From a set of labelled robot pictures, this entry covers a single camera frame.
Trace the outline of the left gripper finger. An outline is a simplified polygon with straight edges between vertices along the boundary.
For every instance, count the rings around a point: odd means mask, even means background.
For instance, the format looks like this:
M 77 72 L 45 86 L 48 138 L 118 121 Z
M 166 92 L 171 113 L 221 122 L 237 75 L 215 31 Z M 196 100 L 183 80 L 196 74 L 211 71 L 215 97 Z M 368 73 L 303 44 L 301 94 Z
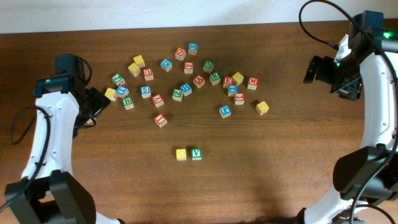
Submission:
M 99 90 L 93 88 L 93 104 L 96 109 L 105 109 L 110 105 L 111 101 L 105 97 Z
M 86 93 L 90 101 L 89 115 L 95 118 L 108 107 L 108 98 L 94 87 Z

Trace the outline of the green R block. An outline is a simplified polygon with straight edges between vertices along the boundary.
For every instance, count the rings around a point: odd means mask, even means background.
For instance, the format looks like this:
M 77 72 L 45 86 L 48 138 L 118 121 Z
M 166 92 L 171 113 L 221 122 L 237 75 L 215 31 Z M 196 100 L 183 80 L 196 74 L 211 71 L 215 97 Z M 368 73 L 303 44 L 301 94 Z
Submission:
M 220 75 L 218 74 L 218 72 L 212 73 L 212 74 L 210 75 L 210 83 L 211 83 L 212 85 L 217 85 L 217 84 L 220 83 L 220 81 L 221 81 L 221 77 L 220 77 Z

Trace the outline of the yellow C block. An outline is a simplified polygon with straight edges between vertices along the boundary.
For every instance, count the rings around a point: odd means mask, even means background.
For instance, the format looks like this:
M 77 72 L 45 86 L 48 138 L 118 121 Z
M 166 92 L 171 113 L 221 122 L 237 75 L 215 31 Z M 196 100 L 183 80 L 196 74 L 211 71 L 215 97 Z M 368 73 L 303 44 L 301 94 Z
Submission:
M 176 150 L 176 160 L 185 161 L 187 159 L 186 149 L 177 149 Z

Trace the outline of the green V block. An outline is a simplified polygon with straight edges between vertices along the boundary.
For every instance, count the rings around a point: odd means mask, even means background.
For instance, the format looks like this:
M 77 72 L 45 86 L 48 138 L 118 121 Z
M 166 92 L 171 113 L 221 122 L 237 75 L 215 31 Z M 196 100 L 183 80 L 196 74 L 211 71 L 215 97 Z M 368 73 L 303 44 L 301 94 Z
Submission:
M 193 160 L 202 160 L 202 150 L 200 148 L 193 148 L 191 153 Z

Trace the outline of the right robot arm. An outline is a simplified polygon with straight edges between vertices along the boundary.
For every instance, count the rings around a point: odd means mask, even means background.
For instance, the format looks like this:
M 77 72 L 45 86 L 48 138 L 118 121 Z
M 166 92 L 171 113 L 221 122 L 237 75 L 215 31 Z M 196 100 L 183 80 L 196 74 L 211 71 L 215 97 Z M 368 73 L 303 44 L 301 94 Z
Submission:
M 397 32 L 380 12 L 350 18 L 335 57 L 311 59 L 305 83 L 329 84 L 332 93 L 364 99 L 364 133 L 357 151 L 339 158 L 332 188 L 303 208 L 296 223 L 354 223 L 354 214 L 397 198 Z

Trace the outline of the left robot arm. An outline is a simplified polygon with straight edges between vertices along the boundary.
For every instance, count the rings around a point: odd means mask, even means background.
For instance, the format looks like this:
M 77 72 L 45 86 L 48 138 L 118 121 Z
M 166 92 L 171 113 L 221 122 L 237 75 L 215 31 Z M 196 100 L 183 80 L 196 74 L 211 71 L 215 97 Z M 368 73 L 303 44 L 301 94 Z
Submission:
M 90 64 L 74 54 L 55 57 L 55 74 L 37 80 L 36 112 L 30 157 L 21 180 L 6 186 L 6 202 L 19 223 L 122 223 L 96 210 L 91 194 L 73 176 L 72 141 L 79 130 L 95 127 L 95 118 L 110 105 L 96 88 L 88 88 Z

